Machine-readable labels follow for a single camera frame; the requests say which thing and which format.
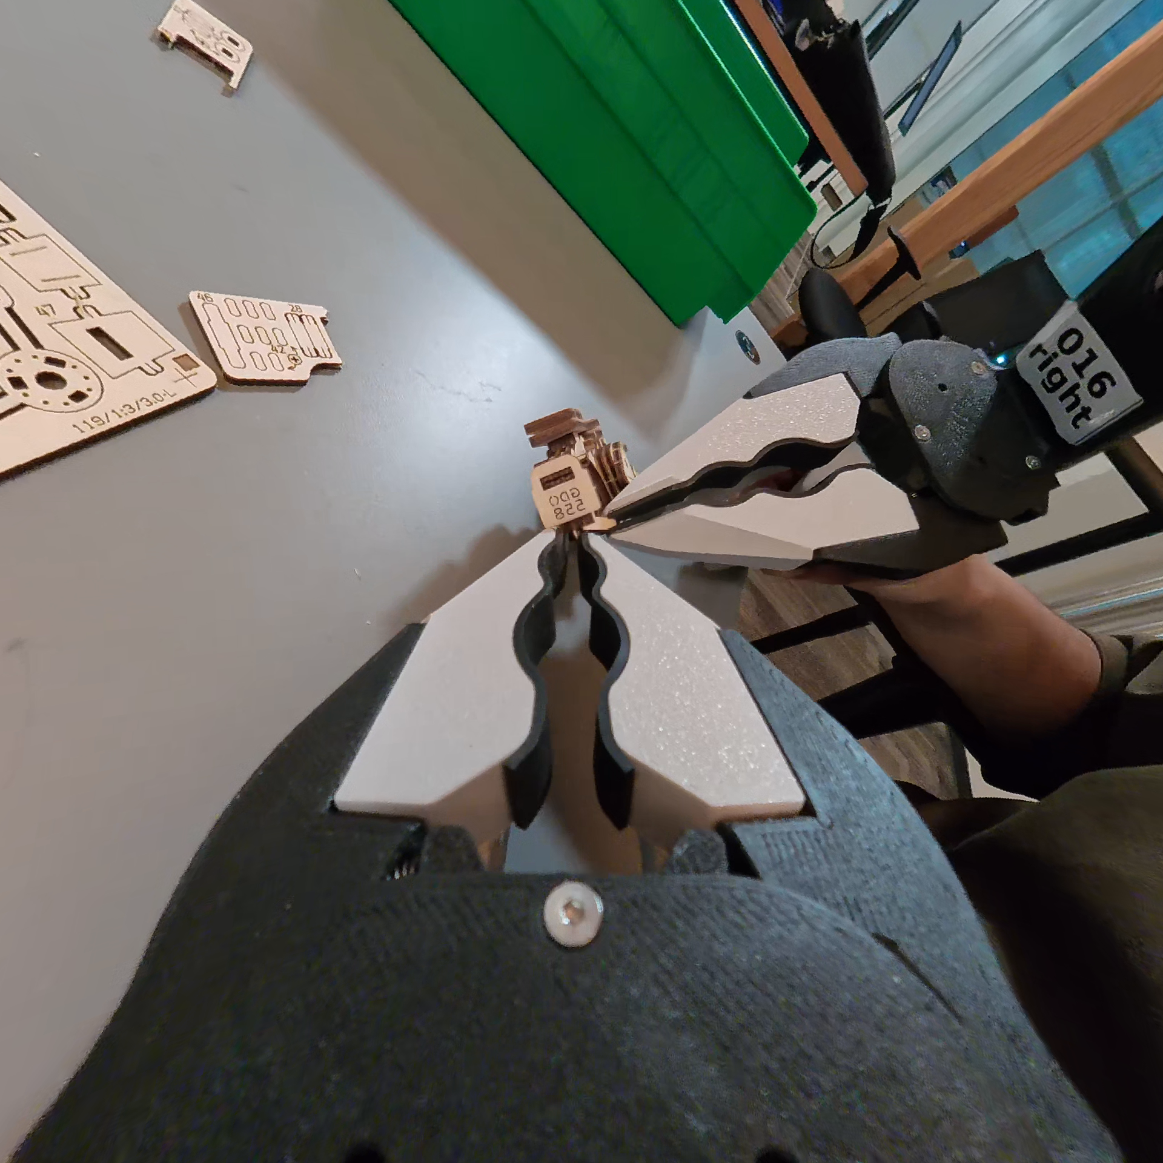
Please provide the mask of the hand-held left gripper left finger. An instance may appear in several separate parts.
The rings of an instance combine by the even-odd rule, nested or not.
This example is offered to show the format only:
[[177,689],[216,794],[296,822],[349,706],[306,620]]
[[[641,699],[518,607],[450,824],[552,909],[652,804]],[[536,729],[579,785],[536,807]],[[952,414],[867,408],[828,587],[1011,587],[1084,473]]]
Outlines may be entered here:
[[538,663],[556,637],[569,545],[544,530],[429,613],[334,794],[344,813],[525,827],[550,782]]

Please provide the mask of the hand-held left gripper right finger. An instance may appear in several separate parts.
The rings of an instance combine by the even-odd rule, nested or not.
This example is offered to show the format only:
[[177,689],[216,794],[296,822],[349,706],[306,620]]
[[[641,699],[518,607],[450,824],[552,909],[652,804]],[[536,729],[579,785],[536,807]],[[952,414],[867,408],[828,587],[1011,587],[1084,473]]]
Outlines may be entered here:
[[785,819],[807,798],[719,626],[603,536],[578,542],[603,665],[592,768],[610,824],[671,850],[689,830]]

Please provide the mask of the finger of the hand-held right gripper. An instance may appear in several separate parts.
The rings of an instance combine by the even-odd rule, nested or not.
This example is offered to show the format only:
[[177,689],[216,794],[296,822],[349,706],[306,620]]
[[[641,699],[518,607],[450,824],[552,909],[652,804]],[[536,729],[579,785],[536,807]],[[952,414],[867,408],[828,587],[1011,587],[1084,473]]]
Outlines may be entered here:
[[776,488],[764,457],[657,462],[606,505],[607,539],[702,564],[791,570],[824,550],[912,535],[909,496],[866,462],[825,470],[807,490]]
[[842,372],[737,398],[638,473],[606,514],[644,514],[734,487],[756,470],[821,467],[855,437],[859,409],[861,397]]

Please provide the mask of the wooden mechanical model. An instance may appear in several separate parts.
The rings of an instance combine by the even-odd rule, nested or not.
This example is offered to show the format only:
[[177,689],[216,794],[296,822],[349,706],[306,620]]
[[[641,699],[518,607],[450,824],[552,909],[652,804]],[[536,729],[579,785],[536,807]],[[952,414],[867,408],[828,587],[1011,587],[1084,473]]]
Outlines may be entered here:
[[578,535],[592,514],[606,514],[609,504],[634,479],[626,445],[609,443],[597,419],[579,409],[555,411],[524,425],[530,446],[545,457],[530,470],[530,491],[544,530]]

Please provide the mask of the person's right forearm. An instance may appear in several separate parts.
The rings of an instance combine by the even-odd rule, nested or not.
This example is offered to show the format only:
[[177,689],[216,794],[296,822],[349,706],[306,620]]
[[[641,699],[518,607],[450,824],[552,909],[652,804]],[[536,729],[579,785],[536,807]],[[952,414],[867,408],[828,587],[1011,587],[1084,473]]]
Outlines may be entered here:
[[915,578],[867,583],[864,590],[910,651],[997,739],[1053,734],[1098,691],[1096,643],[985,556]]

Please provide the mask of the grey desk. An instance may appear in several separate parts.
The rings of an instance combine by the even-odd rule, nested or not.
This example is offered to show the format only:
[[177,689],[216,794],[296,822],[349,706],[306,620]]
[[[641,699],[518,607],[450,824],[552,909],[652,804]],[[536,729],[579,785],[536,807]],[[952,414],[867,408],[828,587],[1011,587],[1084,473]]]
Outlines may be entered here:
[[779,363],[675,327],[389,3],[204,6],[236,94],[167,3],[3,3],[3,182],[196,355],[208,289],[327,307],[343,366],[3,482],[3,1159],[253,770],[539,528],[524,423],[646,467]]

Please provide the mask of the person's right hand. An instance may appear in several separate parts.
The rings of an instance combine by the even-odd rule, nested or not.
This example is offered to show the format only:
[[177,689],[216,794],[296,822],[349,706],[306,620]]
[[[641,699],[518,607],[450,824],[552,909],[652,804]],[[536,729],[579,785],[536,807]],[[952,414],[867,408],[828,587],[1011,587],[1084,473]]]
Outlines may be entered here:
[[963,561],[910,578],[884,578],[850,564],[808,562],[791,570],[788,578],[856,590],[883,612],[900,641],[923,652],[948,632],[960,607],[963,583],[971,578],[968,566]]

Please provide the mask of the wooden beam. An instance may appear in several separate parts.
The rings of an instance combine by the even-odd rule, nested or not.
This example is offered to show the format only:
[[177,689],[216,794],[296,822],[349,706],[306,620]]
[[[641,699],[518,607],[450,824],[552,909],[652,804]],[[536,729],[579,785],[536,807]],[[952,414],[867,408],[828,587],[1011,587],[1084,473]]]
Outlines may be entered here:
[[1159,97],[1161,23],[1156,23],[949,193],[906,222],[898,230],[900,245],[886,239],[841,267],[836,281],[858,306],[872,303],[901,275],[921,269],[994,224],[1003,211]]

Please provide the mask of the green plastic bin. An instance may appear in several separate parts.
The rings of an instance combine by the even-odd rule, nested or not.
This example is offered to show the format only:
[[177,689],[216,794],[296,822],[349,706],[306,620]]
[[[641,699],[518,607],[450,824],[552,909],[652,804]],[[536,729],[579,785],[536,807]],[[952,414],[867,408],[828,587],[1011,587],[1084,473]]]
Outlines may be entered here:
[[675,326],[801,239],[804,123],[720,1],[394,1]]

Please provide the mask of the wooden-edged background table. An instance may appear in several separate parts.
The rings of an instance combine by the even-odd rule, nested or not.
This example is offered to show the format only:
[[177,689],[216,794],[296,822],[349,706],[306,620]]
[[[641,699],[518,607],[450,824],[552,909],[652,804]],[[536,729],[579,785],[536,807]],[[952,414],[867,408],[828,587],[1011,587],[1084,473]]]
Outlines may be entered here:
[[751,40],[762,52],[767,64],[777,75],[790,100],[802,114],[802,120],[819,140],[824,157],[832,163],[838,177],[842,179],[850,196],[863,196],[867,190],[867,180],[794,63],[793,52],[784,43],[773,17],[765,12],[760,1],[731,1],[731,4],[748,29]]

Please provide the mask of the small wooden slotted piece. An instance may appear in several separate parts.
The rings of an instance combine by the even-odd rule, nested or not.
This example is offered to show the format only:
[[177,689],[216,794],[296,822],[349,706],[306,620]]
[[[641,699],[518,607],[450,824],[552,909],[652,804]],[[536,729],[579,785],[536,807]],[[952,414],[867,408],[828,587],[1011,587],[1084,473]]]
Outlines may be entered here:
[[323,306],[204,290],[187,298],[228,383],[304,385],[343,366]]

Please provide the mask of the person's olive shirt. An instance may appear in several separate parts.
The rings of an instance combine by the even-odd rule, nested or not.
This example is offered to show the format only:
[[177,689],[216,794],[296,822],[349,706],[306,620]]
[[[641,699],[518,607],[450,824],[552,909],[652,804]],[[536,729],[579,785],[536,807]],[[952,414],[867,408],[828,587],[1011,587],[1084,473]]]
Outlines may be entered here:
[[982,776],[1034,802],[949,858],[1074,1087],[1127,1159],[1159,1159],[1159,638],[1093,641],[1098,689],[1074,719],[980,739]]

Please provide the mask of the wooden gear parts sheet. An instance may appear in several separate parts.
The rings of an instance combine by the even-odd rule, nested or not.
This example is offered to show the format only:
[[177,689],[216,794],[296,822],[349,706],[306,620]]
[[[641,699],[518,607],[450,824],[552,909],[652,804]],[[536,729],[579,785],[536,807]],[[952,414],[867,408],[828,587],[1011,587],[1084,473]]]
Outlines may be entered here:
[[216,372],[1,185],[1,477],[208,395]]

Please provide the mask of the small wooden notched piece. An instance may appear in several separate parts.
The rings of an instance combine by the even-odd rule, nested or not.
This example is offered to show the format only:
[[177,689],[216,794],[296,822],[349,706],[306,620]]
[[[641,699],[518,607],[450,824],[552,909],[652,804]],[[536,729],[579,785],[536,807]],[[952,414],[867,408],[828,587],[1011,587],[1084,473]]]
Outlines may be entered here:
[[253,44],[196,1],[173,1],[154,29],[167,47],[194,52],[216,68],[225,80],[225,92],[235,94],[253,55]]

